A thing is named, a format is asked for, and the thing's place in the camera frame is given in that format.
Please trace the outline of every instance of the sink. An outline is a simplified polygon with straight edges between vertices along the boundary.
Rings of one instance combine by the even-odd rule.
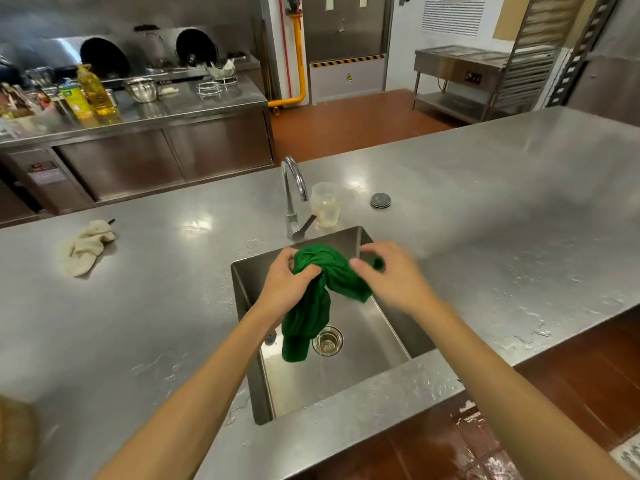
[[[369,234],[359,229],[361,242],[372,242]],[[292,247],[301,249],[322,242],[351,258],[355,256],[357,239],[358,227],[352,227]],[[240,320],[260,295],[269,265],[279,252],[231,264]],[[247,377],[257,424],[314,404],[435,348],[411,317],[384,306],[375,296],[360,303],[329,293],[329,326],[309,347],[304,361],[284,362],[280,327],[275,340],[273,335],[268,337],[251,361]]]

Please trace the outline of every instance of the cooking oil bottle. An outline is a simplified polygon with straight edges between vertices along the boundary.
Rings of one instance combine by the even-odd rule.
[[[89,69],[91,69],[91,65],[89,64],[78,64],[78,84],[84,89],[86,98],[89,100],[96,114],[100,116],[115,114],[117,110],[100,82],[100,78],[93,72],[90,72]]]

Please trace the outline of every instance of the black and yellow stripe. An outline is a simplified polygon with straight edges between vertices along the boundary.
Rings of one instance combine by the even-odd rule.
[[[384,59],[385,55],[367,55],[366,57],[354,57],[353,59],[340,59],[338,61],[328,61],[328,62],[315,62],[311,64],[311,67],[328,67],[328,66],[338,66],[340,64],[349,64],[352,62],[363,62],[363,61],[374,61],[376,59]]]

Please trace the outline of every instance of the beige rag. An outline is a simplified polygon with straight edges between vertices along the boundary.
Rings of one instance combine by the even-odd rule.
[[[104,251],[103,242],[111,242],[116,234],[105,221],[91,221],[78,237],[60,244],[58,261],[67,274],[82,276],[89,272]]]

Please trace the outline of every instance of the sink drain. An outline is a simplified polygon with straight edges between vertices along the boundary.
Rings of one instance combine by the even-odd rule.
[[[325,327],[313,341],[316,352],[325,357],[336,355],[342,348],[342,334],[336,327]]]

